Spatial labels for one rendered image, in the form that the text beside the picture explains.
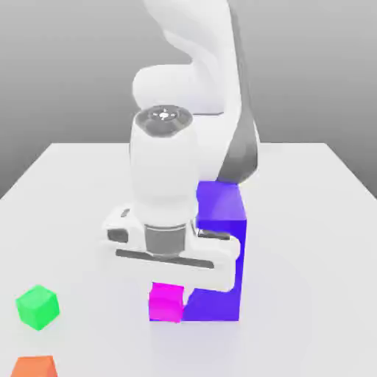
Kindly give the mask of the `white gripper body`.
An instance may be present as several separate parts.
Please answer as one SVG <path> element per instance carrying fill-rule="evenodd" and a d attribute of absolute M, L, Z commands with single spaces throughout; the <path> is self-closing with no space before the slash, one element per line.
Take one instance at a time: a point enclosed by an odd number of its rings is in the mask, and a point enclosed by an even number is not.
<path fill-rule="evenodd" d="M 229 239 L 186 238 L 187 248 L 176 258 L 159 258 L 145 251 L 116 249 L 129 273 L 155 283 L 229 292 L 235 284 L 240 242 Z"/>

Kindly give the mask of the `small magenta cube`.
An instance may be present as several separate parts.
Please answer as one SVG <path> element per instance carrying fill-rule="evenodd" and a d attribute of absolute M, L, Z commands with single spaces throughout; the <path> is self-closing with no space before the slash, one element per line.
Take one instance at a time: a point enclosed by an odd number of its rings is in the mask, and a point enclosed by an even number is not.
<path fill-rule="evenodd" d="M 179 323 L 183 317 L 183 287 L 153 283 L 149 292 L 149 319 Z"/>

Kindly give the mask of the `small green cube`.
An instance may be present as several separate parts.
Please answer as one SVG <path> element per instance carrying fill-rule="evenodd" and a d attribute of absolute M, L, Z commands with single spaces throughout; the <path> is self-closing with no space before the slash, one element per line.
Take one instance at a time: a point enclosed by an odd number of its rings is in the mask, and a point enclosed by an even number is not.
<path fill-rule="evenodd" d="M 57 294 L 41 285 L 35 285 L 15 299 L 20 321 L 40 331 L 60 314 Z"/>

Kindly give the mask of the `small orange cube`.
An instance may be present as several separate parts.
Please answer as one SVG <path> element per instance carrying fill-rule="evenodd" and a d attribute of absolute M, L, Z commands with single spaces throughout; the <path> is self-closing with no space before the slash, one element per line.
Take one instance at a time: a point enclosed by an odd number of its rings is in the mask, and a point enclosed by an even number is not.
<path fill-rule="evenodd" d="M 18 357 L 10 377 L 58 377 L 53 356 Z"/>

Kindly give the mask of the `large purple box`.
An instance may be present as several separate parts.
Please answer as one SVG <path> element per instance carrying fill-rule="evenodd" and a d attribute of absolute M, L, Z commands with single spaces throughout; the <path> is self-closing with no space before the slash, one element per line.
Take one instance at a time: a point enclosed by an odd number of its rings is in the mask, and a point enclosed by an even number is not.
<path fill-rule="evenodd" d="M 229 292 L 195 289 L 183 311 L 184 322 L 237 322 L 240 314 L 247 216 L 239 186 L 202 181 L 197 189 L 201 229 L 229 233 L 240 241 L 235 284 Z"/>

